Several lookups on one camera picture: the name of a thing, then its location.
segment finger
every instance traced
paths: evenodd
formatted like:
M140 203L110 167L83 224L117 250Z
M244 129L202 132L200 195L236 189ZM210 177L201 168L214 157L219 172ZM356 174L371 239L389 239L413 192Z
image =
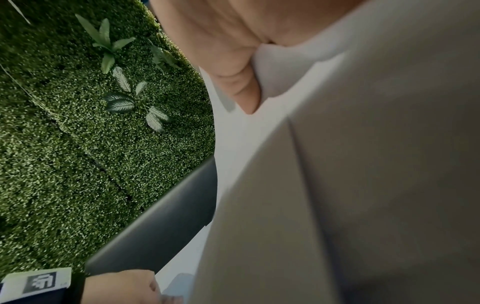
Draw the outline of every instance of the finger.
M253 114L260 105L261 90L252 65L248 63L231 76L211 75L212 80L247 114Z

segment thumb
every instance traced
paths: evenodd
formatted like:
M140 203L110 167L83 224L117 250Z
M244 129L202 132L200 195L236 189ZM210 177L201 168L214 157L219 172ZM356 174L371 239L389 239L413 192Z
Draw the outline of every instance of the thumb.
M210 77L245 113L253 114L259 107L262 93L250 62L236 74Z

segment logo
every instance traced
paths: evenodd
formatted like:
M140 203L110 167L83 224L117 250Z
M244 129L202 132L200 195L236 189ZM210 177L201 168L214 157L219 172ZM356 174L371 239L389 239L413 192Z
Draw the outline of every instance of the logo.
M27 277L23 293L29 293L55 287L56 276L56 272L50 272Z

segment hand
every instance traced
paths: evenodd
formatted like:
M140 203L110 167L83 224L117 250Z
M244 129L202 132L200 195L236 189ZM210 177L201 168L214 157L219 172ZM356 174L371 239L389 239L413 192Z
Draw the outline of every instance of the hand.
M88 277L81 298L81 304L159 303L160 289L155 273L150 270L126 270Z
M250 59L261 43L308 40L363 0L150 0L165 32L247 114L261 91Z

